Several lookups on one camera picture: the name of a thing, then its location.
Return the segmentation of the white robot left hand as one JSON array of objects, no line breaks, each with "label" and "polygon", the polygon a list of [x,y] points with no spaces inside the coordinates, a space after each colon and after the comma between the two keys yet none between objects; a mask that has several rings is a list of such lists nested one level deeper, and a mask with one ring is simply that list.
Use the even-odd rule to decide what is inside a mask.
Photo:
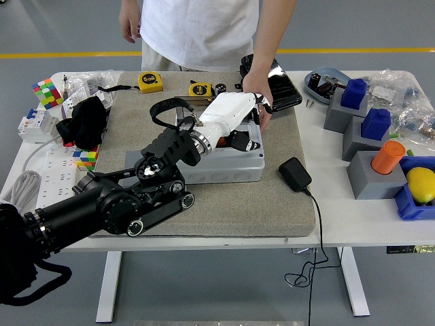
[{"label": "white robot left hand", "polygon": [[217,95],[200,115],[202,125],[194,127],[205,139],[203,147],[209,153],[213,151],[219,139],[229,136],[253,109],[259,112],[258,105],[263,105],[268,114],[273,112],[268,99],[261,94],[224,92]]}]

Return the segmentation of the person's left hand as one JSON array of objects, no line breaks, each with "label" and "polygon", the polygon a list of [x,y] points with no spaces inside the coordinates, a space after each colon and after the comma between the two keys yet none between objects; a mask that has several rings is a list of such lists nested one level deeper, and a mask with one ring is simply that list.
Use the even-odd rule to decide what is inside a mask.
[{"label": "person's left hand", "polygon": [[[273,106],[273,96],[271,94],[271,89],[268,84],[268,73],[269,70],[266,69],[255,69],[251,68],[249,73],[243,78],[243,91],[246,93],[256,93],[263,95],[270,107]],[[272,115],[269,114],[264,106],[259,106],[259,121],[260,121],[260,132],[263,133],[264,129],[270,122]]]}]

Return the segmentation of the person's right hand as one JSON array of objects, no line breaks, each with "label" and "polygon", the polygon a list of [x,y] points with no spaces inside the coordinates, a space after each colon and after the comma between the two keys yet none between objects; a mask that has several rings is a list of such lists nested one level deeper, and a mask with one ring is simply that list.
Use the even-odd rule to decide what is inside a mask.
[{"label": "person's right hand", "polygon": [[125,41],[136,43],[140,36],[140,16],[132,13],[121,13],[119,15],[120,31]]}]

